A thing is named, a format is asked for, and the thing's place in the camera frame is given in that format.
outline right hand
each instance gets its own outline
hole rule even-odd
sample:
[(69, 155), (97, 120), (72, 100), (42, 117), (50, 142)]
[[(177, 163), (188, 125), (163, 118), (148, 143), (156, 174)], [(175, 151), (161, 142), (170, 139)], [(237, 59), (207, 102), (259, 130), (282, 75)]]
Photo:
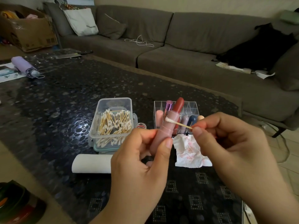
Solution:
[[(261, 129), (224, 113), (210, 115), (192, 127), (202, 154), (209, 157), (222, 181), (252, 210), (263, 212), (260, 216), (267, 217), (270, 209), (265, 207), (272, 203), (292, 200)], [(272, 223), (279, 219), (272, 217)]]

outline black table top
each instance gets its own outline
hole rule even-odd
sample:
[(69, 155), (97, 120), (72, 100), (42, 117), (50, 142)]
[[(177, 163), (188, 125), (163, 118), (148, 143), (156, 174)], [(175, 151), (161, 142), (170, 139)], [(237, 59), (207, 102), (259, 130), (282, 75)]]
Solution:
[[(0, 84), (0, 140), (78, 224), (92, 220), (109, 199), (110, 174), (71, 172), (77, 154), (96, 154), (87, 137), (101, 98), (130, 97), (138, 121), (148, 128), (153, 128), (155, 100), (181, 96), (196, 101), (203, 116), (241, 113), (238, 98), (121, 64), (56, 60), (53, 53), (25, 59), (46, 77)], [(212, 167), (175, 167), (175, 161), (173, 149), (165, 192), (147, 223), (242, 223), (241, 199)]]

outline crumpled tissue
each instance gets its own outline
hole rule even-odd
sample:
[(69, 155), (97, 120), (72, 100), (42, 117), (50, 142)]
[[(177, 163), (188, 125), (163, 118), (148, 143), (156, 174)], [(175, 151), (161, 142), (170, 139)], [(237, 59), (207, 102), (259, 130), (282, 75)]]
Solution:
[(178, 134), (173, 139), (173, 145), (176, 149), (175, 166), (187, 168), (212, 166), (210, 159), (201, 154), (200, 146), (197, 144), (192, 134), (189, 134), (188, 136), (184, 134)]

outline tote bag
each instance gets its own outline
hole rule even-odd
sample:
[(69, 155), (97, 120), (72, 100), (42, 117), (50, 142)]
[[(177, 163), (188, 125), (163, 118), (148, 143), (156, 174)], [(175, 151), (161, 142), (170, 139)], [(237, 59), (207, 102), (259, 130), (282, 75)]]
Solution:
[(78, 36), (99, 33), (91, 9), (63, 10), (68, 22)]

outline left hand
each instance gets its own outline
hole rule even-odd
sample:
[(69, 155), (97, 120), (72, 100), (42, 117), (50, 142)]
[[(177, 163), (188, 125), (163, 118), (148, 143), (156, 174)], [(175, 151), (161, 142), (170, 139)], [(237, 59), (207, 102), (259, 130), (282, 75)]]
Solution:
[(111, 159), (111, 193), (107, 206), (94, 219), (101, 224), (143, 224), (159, 202), (166, 186), (172, 138), (158, 147), (153, 162), (140, 160), (150, 155), (157, 130), (135, 128)]

